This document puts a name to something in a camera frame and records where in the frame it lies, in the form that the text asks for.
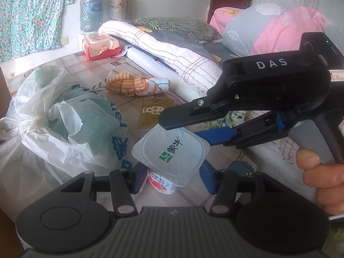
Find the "screw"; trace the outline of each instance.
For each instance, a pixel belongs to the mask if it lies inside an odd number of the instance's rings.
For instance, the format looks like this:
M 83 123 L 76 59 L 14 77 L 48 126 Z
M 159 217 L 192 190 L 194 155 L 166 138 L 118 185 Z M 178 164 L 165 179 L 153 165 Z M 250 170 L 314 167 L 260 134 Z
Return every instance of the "screw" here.
M 123 205 L 123 206 L 119 206 L 117 210 L 119 213 L 128 214 L 128 213 L 132 213 L 135 209 L 133 206 Z
M 225 214 L 229 212 L 229 208 L 222 205 L 216 205 L 212 207 L 212 211 L 216 214 Z

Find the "orange striped cloth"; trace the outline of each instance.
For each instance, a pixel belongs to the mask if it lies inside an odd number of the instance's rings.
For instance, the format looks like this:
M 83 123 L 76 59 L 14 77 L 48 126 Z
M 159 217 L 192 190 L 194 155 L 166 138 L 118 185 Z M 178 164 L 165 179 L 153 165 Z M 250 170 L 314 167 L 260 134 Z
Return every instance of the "orange striped cloth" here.
M 169 90 L 170 81 L 166 78 L 149 78 L 132 75 L 129 72 L 117 74 L 112 70 L 105 82 L 105 89 L 126 96 L 148 96 Z

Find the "yogurt lid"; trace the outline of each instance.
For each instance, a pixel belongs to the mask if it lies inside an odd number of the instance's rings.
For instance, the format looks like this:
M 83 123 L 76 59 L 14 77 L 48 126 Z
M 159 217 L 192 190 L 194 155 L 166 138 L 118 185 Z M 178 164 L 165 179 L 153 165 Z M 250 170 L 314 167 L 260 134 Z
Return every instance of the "yogurt lid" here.
M 185 128 L 157 124 L 132 150 L 133 156 L 176 186 L 190 184 L 210 150 L 209 143 Z

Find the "electrical outlet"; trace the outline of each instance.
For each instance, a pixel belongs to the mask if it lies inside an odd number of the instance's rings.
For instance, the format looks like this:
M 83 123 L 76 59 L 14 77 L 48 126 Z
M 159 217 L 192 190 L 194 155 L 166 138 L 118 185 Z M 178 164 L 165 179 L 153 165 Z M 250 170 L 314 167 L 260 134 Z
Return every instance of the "electrical outlet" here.
M 68 44 L 68 37 L 61 38 L 61 45 L 64 46 L 66 44 Z

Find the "finger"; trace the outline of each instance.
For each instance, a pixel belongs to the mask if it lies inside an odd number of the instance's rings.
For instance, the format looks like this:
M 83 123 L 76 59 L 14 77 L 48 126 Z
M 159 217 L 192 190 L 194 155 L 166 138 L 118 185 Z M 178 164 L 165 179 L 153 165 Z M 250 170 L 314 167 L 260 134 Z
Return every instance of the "finger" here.
M 300 169 L 312 169 L 320 164 L 320 158 L 312 150 L 299 149 L 296 153 L 296 163 Z
M 318 165 L 303 173 L 305 184 L 317 188 L 330 188 L 344 182 L 344 164 Z
M 316 199 L 321 205 L 333 205 L 344 201 L 344 183 L 332 188 L 318 188 Z
M 329 214 L 342 214 L 344 213 L 344 201 L 337 203 L 337 204 L 333 204 L 333 205 L 326 205 L 324 208 L 326 213 Z

